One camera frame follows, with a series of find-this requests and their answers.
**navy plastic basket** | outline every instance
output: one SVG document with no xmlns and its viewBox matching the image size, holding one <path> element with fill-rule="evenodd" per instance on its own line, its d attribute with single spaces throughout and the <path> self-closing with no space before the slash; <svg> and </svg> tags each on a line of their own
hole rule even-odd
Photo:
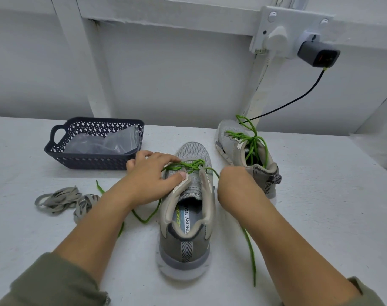
<svg viewBox="0 0 387 306">
<path fill-rule="evenodd" d="M 86 133 L 106 137 L 110 132 L 114 133 L 134 124 L 137 124 L 140 129 L 140 146 L 128 153 L 108 155 L 63 153 L 67 143 L 76 134 Z M 59 129 L 64 129 L 66 134 L 60 142 L 55 143 L 55 133 Z M 144 122 L 138 119 L 75 117 L 69 119 L 63 125 L 54 126 L 52 128 L 49 143 L 45 146 L 44 151 L 69 169 L 125 170 L 126 162 L 130 159 L 135 159 L 135 154 L 140 150 L 143 134 Z"/>
</svg>

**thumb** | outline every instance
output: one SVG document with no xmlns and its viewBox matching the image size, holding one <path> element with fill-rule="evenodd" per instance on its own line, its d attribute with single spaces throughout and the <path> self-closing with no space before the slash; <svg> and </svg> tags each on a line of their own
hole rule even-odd
<svg viewBox="0 0 387 306">
<path fill-rule="evenodd" d="M 162 184 L 166 188 L 167 192 L 174 189 L 177 185 L 179 185 L 186 178 L 186 172 L 179 171 L 176 174 L 173 174 L 169 178 L 163 180 Z"/>
</svg>

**gray shoelace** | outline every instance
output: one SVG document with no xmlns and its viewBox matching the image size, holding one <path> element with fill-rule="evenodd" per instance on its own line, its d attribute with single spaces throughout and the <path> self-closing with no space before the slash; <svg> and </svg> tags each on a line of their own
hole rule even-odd
<svg viewBox="0 0 387 306">
<path fill-rule="evenodd" d="M 68 208 L 75 208 L 73 217 L 74 222 L 78 223 L 99 199 L 100 197 L 94 194 L 82 195 L 74 186 L 39 196 L 35 200 L 35 206 L 41 211 L 54 215 L 61 214 Z"/>
</svg>

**hand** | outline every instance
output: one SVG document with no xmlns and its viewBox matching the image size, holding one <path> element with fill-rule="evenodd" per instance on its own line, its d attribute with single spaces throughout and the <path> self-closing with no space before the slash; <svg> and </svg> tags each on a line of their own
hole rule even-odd
<svg viewBox="0 0 387 306">
<path fill-rule="evenodd" d="M 252 210 L 252 205 L 269 199 L 252 176 L 242 166 L 227 166 L 221 171 L 218 186 L 221 206 L 235 218 L 239 212 Z"/>
<path fill-rule="evenodd" d="M 138 151 L 135 159 L 127 162 L 127 175 L 104 195 L 110 196 L 114 201 L 120 199 L 124 202 L 125 200 L 131 208 L 156 201 L 186 177 L 185 172 L 180 172 L 163 180 L 161 170 L 170 162 L 181 162 L 181 160 L 171 154 L 153 153 L 148 150 Z"/>
</svg>

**basket handle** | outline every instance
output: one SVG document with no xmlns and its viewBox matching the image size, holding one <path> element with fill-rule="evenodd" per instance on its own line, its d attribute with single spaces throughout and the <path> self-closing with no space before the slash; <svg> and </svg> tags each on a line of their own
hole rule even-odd
<svg viewBox="0 0 387 306">
<path fill-rule="evenodd" d="M 55 142 L 55 134 L 60 129 L 64 129 L 66 131 L 66 128 L 63 125 L 60 125 L 60 124 L 58 124 L 58 125 L 56 125 L 56 126 L 54 126 L 52 128 L 52 130 L 50 131 L 50 142 L 53 142 L 53 143 L 57 144 Z"/>
</svg>

